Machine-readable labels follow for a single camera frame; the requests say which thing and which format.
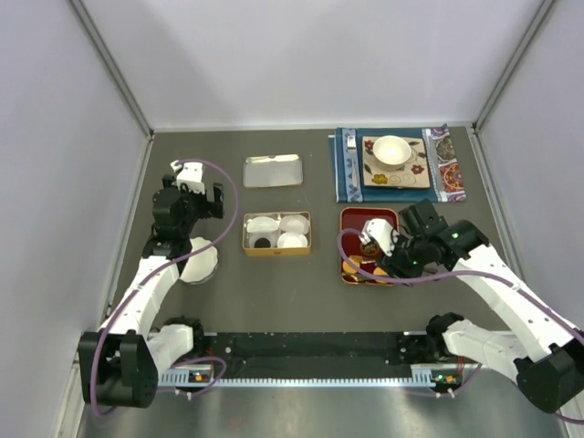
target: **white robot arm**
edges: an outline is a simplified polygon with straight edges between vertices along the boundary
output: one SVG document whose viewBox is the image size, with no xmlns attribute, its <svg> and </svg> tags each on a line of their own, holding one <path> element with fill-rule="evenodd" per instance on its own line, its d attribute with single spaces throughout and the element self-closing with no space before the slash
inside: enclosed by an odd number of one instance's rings
<svg viewBox="0 0 584 438">
<path fill-rule="evenodd" d="M 182 355 L 192 351 L 197 336 L 202 336 L 199 321 L 192 318 L 175 318 L 159 332 L 151 333 L 152 322 L 171 287 L 179 279 L 189 284 L 205 281 L 216 269 L 217 250 L 211 246 L 185 261 L 170 265 L 169 262 L 211 244 L 201 237 L 190 238 L 198 219 L 224 215 L 223 187 L 214 184 L 214 200 L 207 200 L 201 163 L 181 165 L 174 162 L 171 166 L 175 174 L 162 178 L 163 188 L 152 198 L 151 235 L 142 250 L 138 272 L 119 306 L 133 291 L 139 289 L 140 292 L 113 321 L 101 350 L 96 387 L 98 403 L 148 406 L 155 395 L 158 379 Z M 141 286 L 144 278 L 158 269 L 162 270 Z M 99 330 L 107 327 L 111 318 Z M 91 367 L 99 336 L 99 331 L 85 332 L 78 344 L 86 402 L 90 401 Z"/>
<path fill-rule="evenodd" d="M 382 255 L 377 264 L 390 276 L 420 276 L 425 265 L 438 263 L 454 272 L 500 276 L 544 304 L 469 222 L 449 226 L 429 201 L 403 210 L 401 218 L 410 237 L 399 235 L 384 219 L 368 221 L 360 235 L 364 244 L 379 244 Z M 505 284 L 484 276 L 458 278 L 509 326 L 513 336 L 479 328 L 455 314 L 434 317 L 427 332 L 438 350 L 435 356 L 463 356 L 498 371 L 544 412 L 557 411 L 584 390 L 584 348 L 579 341 Z M 560 319 L 579 333 L 573 323 Z"/>
</svg>

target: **blue placemat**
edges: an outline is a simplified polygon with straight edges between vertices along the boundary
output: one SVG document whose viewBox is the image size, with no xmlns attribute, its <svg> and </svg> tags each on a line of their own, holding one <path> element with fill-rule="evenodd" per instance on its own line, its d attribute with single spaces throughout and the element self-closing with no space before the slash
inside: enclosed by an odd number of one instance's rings
<svg viewBox="0 0 584 438">
<path fill-rule="evenodd" d="M 398 189 L 390 187 L 367 187 L 359 176 L 359 187 L 352 183 L 352 162 L 348 160 L 348 135 L 355 132 L 357 140 L 358 160 L 363 162 L 363 151 L 360 145 L 363 136 L 396 135 L 422 139 L 428 152 L 430 167 L 429 189 Z M 335 176 L 336 195 L 338 203 L 415 203 L 429 199 L 435 203 L 461 202 L 466 199 L 462 184 L 462 176 L 458 161 L 454 154 L 454 146 L 450 139 L 450 131 L 446 126 L 439 129 L 369 129 L 356 130 L 338 128 L 334 136 L 328 137 L 328 147 Z"/>
</svg>

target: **silver tray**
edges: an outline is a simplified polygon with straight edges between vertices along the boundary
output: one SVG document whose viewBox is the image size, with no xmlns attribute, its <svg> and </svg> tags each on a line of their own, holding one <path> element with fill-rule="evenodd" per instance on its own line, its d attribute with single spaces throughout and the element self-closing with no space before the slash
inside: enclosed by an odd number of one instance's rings
<svg viewBox="0 0 584 438">
<path fill-rule="evenodd" d="M 302 183 L 302 160 L 296 154 L 248 157 L 244 187 L 282 187 Z"/>
</svg>

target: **white teacup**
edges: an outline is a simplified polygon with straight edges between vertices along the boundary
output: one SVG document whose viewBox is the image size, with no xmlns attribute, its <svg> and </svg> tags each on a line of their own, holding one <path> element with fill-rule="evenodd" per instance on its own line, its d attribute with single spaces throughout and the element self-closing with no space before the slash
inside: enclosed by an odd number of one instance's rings
<svg viewBox="0 0 584 438">
<path fill-rule="evenodd" d="M 379 161 L 379 167 L 396 171 L 412 157 L 412 146 L 401 137 L 385 135 L 373 143 L 373 155 Z"/>
</svg>

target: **red lacquer tray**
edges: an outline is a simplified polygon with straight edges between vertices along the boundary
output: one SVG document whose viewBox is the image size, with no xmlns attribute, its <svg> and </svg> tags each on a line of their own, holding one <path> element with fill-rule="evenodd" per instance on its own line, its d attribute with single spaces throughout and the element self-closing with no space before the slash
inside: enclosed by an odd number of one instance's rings
<svg viewBox="0 0 584 438">
<path fill-rule="evenodd" d="M 398 226 L 398 215 L 390 208 L 349 207 L 340 213 L 340 229 L 355 228 L 360 231 L 367 221 L 376 217 L 387 219 L 395 228 Z M 351 257 L 356 265 L 359 265 L 361 269 L 367 272 L 373 273 L 376 266 L 372 262 L 380 255 L 380 249 L 377 244 L 365 246 L 357 235 L 344 235 L 342 246 L 347 256 Z M 385 275 L 380 270 L 378 270 L 377 274 Z M 366 279 L 360 274 L 352 272 L 348 264 L 343 264 L 342 259 L 340 260 L 340 275 L 345 283 L 352 285 L 393 286 L 389 283 L 379 283 L 375 280 Z"/>
</svg>

